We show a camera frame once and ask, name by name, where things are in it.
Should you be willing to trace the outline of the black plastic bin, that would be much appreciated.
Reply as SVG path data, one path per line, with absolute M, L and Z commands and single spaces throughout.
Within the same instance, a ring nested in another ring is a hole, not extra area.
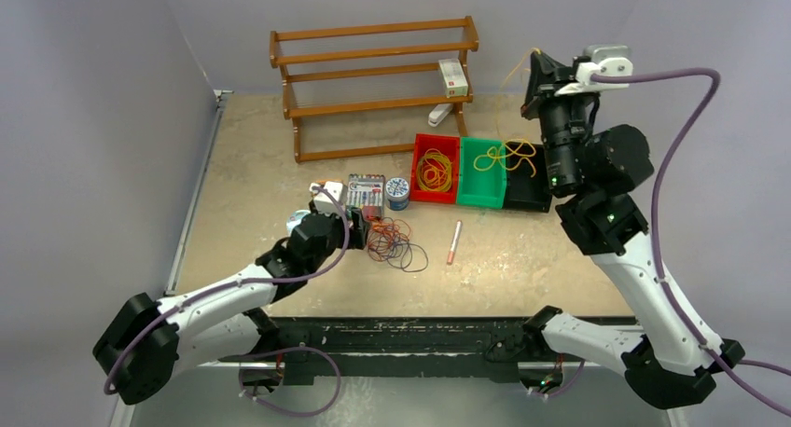
M 528 145 L 520 147 L 518 142 L 508 142 L 507 145 L 515 148 L 519 155 L 506 158 L 507 188 L 502 208 L 548 213 L 553 197 L 548 189 L 544 146 L 534 145 L 535 154 L 524 158 L 521 154 L 532 152 Z

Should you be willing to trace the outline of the red plastic bin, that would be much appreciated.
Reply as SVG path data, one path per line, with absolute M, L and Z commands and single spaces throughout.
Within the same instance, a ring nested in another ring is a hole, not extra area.
M 461 139 L 418 133 L 410 174 L 410 198 L 440 204 L 456 203 Z

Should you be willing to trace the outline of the green plastic bin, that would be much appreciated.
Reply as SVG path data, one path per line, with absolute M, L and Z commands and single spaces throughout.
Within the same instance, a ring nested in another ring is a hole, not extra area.
M 507 171 L 501 165 L 502 142 L 463 137 L 456 203 L 501 209 L 507 190 Z

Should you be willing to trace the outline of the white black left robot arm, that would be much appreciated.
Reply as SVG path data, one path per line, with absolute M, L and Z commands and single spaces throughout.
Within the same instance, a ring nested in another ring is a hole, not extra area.
M 97 340 L 92 355 L 106 374 L 104 391 L 139 404 L 176 375 L 216 359 L 270 359 L 278 329 L 264 307 L 293 295 L 341 259 L 366 246 L 370 222 L 313 211 L 290 235 L 242 270 L 180 296 L 130 297 Z

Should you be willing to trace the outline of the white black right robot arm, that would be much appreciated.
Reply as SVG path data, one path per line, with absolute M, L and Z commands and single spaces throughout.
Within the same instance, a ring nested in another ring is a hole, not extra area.
M 630 56 L 625 46 L 590 46 L 565 65 L 534 51 L 520 112 L 540 124 L 548 188 L 561 200 L 564 232 L 615 285 L 641 331 L 547 306 L 524 324 L 522 342 L 537 359 L 556 352 L 606 367 L 653 407 L 693 406 L 744 350 L 692 308 L 660 257 L 657 232 L 631 197 L 645 180 L 663 175 L 650 161 L 644 134 L 629 124 L 594 129 L 602 92 L 637 81 Z

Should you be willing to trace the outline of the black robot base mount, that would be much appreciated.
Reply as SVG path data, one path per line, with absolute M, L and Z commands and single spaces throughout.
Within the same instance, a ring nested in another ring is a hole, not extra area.
M 476 378 L 548 393 L 578 369 L 575 356 L 540 346 L 525 317 L 273 317 L 237 356 L 287 385 L 318 377 Z

